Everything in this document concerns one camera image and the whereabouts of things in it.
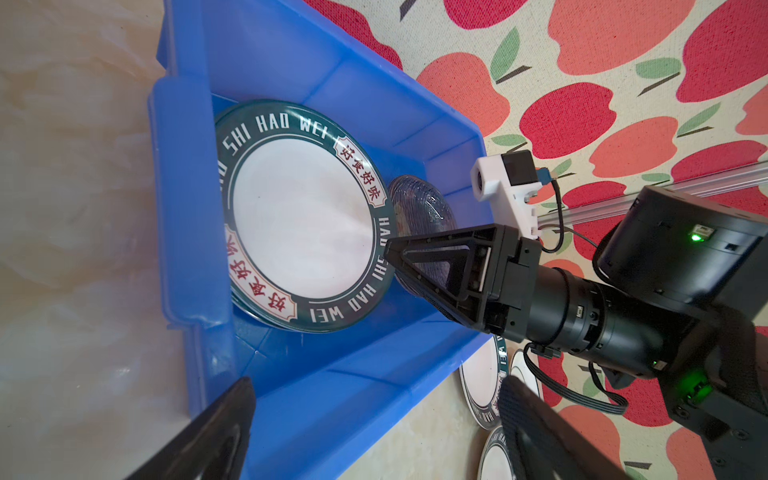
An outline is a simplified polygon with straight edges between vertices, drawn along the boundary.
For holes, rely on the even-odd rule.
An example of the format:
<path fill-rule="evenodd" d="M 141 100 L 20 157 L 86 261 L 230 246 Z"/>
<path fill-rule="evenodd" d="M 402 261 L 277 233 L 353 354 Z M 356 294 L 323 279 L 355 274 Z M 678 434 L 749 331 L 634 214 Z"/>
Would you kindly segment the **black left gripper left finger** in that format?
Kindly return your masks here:
<path fill-rule="evenodd" d="M 252 381 L 238 379 L 131 479 L 238 479 L 256 407 Z"/>

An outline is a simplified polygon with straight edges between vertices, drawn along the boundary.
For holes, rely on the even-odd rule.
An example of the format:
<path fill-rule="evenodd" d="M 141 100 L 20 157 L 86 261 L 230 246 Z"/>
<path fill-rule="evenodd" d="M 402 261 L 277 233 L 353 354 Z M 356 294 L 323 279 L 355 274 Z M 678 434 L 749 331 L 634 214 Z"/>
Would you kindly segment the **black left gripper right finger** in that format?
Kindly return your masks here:
<path fill-rule="evenodd" d="M 516 478 L 627 477 L 518 378 L 504 378 L 498 408 Z"/>

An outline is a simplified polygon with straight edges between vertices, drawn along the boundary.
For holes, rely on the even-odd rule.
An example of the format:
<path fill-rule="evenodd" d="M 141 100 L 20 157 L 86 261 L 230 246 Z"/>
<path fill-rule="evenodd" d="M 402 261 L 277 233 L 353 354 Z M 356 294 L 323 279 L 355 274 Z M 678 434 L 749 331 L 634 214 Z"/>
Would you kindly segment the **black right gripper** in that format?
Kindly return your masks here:
<path fill-rule="evenodd" d="M 399 237 L 384 253 L 410 291 L 446 318 L 515 342 L 527 338 L 540 256 L 538 240 L 500 224 Z"/>

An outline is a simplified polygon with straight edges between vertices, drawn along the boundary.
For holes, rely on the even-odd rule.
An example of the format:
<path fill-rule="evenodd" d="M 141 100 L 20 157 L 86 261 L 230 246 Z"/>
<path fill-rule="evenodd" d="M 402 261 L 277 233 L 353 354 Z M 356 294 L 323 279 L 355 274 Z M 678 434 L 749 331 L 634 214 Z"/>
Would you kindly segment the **clear glass plate small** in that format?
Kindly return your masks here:
<path fill-rule="evenodd" d="M 389 185 L 389 192 L 394 208 L 398 238 L 418 235 L 437 235 L 457 229 L 452 209 L 440 191 L 429 182 L 412 175 L 395 178 Z M 453 259 L 416 263 L 414 268 L 424 272 L 441 288 L 448 289 L 450 271 L 457 264 L 458 256 Z M 419 283 L 414 283 L 396 270 L 395 278 L 400 285 L 416 298 L 424 298 L 417 290 Z"/>

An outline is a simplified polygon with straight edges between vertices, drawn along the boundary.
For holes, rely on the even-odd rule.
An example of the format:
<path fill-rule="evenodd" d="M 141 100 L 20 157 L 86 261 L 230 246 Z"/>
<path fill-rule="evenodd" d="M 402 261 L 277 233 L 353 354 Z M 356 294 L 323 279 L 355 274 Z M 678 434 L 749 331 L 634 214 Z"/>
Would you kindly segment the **large green rimmed plate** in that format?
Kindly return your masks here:
<path fill-rule="evenodd" d="M 490 336 L 459 369 L 465 400 L 478 425 L 488 431 L 501 423 L 498 398 L 509 373 L 506 341 Z"/>
<path fill-rule="evenodd" d="M 306 333 L 370 314 L 393 279 L 384 250 L 396 228 L 362 146 L 330 118 L 285 101 L 234 105 L 215 127 L 234 303 Z"/>

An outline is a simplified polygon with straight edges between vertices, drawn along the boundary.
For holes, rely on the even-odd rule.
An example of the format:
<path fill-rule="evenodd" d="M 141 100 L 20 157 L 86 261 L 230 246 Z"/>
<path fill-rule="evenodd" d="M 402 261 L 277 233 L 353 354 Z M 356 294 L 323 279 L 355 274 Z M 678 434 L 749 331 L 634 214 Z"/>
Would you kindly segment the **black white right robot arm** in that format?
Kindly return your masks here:
<path fill-rule="evenodd" d="M 595 280 L 542 266 L 541 244 L 500 224 L 391 240 L 386 260 L 448 319 L 585 359 L 606 400 L 556 382 L 565 399 L 624 414 L 620 390 L 657 379 L 668 416 L 697 434 L 719 479 L 767 475 L 767 220 L 647 186 L 600 242 Z"/>

